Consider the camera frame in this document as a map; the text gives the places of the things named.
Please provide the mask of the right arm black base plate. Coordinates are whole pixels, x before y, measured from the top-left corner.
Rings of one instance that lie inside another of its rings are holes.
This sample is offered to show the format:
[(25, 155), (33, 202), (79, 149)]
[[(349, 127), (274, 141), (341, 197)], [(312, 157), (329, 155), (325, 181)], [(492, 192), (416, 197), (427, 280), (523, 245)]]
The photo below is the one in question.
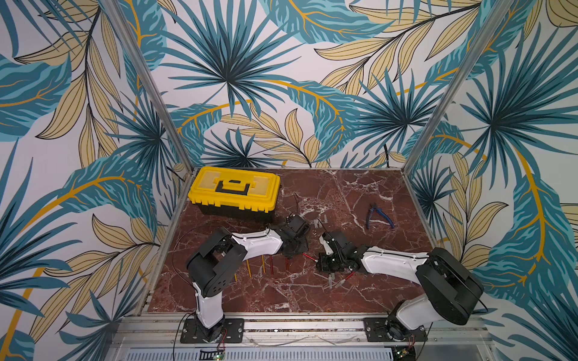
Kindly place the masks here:
[(401, 323), (386, 317), (366, 317), (363, 319), (363, 324), (368, 342), (413, 343), (427, 340), (427, 329), (424, 326), (409, 330)]

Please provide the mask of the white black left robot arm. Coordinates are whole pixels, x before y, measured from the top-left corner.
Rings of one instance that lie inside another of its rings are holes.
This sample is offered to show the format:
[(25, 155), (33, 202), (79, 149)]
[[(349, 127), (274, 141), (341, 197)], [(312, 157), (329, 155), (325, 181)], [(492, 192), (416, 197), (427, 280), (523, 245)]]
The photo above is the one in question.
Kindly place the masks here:
[(276, 254), (288, 259), (301, 255), (309, 249), (309, 229), (304, 219), (294, 215), (283, 224), (254, 233), (232, 233), (224, 227), (212, 233), (186, 262), (201, 328), (207, 332), (222, 329), (222, 293), (245, 261)]

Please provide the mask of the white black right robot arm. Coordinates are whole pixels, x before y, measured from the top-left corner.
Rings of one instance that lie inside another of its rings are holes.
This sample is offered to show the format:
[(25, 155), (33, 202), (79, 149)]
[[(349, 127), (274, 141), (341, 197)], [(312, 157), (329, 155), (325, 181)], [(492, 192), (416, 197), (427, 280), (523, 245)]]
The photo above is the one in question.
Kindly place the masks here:
[(482, 283), (444, 248), (407, 253), (377, 246), (356, 246), (341, 232), (323, 233), (320, 272), (387, 275), (417, 284), (423, 294), (399, 302), (381, 327), (389, 338), (402, 341), (424, 326), (446, 320), (465, 325), (481, 303)]

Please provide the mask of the yellow black plastic toolbox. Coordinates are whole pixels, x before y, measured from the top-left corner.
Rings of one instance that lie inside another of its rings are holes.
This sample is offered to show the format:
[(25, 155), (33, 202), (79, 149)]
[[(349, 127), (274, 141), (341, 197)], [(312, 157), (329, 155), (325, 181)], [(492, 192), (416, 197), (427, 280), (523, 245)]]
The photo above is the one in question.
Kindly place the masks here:
[(205, 166), (188, 198), (205, 215), (271, 223), (280, 187), (273, 173)]

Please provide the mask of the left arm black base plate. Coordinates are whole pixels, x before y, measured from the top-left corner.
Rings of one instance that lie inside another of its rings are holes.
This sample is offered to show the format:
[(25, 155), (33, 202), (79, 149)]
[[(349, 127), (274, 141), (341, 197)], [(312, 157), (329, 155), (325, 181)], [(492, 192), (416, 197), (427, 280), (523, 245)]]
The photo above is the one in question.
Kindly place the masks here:
[(242, 318), (224, 318), (211, 327), (206, 328), (196, 318), (185, 320), (180, 336), (182, 344), (217, 343), (241, 344), (244, 336), (245, 320)]

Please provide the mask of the red carving knife angled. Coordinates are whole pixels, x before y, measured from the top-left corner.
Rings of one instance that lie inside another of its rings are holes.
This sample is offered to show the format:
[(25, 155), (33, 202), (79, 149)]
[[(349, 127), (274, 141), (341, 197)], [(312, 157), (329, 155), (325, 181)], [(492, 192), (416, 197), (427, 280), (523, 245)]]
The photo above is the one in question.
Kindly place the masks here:
[(337, 282), (335, 284), (335, 288), (341, 287), (343, 286), (343, 284), (346, 283), (346, 281), (348, 281), (352, 276), (354, 276), (357, 272), (351, 272), (349, 273), (346, 277), (344, 277), (341, 281)]

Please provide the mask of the aluminium front frame rail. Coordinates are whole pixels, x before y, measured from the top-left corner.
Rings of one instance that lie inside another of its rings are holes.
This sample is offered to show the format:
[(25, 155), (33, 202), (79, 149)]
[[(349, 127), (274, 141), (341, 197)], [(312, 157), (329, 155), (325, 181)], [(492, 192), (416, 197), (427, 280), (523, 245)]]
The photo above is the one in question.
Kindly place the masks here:
[[(111, 346), (169, 347), (179, 342), (183, 313), (144, 313), (127, 317), (121, 323)], [(245, 321), (241, 345), (285, 346), (362, 346), (368, 345), (363, 313), (228, 313), (228, 318)], [(447, 321), (427, 322), (426, 345), (493, 345), (489, 331), (479, 316), (464, 326)]]

